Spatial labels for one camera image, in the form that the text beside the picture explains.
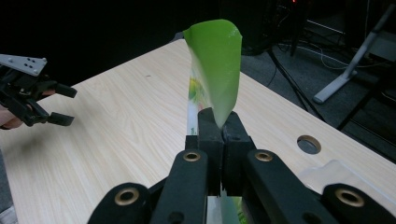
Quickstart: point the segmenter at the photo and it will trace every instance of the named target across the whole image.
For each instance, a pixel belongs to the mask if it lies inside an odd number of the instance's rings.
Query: metal stand
[[[346,68],[344,73],[336,78],[333,82],[327,85],[324,89],[318,92],[313,100],[318,104],[323,104],[330,96],[332,96],[336,91],[338,91],[341,87],[343,87],[350,79],[352,79],[357,73],[354,72],[354,69],[359,64],[359,61],[370,49],[372,44],[378,37],[378,33],[381,31],[382,27],[384,26],[385,22],[388,20],[390,15],[393,13],[396,6],[391,4],[384,15],[381,17],[379,22],[375,25],[374,29],[370,32],[367,38],[364,40],[363,44],[359,48],[358,52],[353,57],[352,61],[350,62],[349,66]]]

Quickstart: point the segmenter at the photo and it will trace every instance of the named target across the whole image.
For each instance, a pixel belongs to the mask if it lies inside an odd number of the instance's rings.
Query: wood grain surface
[[[187,45],[178,40],[77,84],[74,99],[39,102],[74,116],[70,127],[1,132],[19,222],[86,223],[118,184],[150,187],[166,177],[184,147],[190,71]],[[395,164],[245,75],[234,111],[256,146],[274,151],[295,174],[339,160],[386,195],[396,215]],[[319,154],[298,148],[301,135],[320,142]]]

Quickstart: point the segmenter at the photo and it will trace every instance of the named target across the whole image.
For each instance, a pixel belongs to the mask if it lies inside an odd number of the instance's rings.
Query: finger
[[[15,115],[13,115],[9,110],[4,107],[0,107],[0,126],[8,123],[10,120],[15,119]]]
[[[55,90],[49,90],[49,91],[43,92],[43,95],[45,95],[45,96],[49,96],[49,95],[53,95],[53,94],[55,94]]]
[[[20,119],[13,118],[9,120],[7,123],[3,124],[2,127],[6,129],[14,129],[21,127],[22,124],[23,122]]]

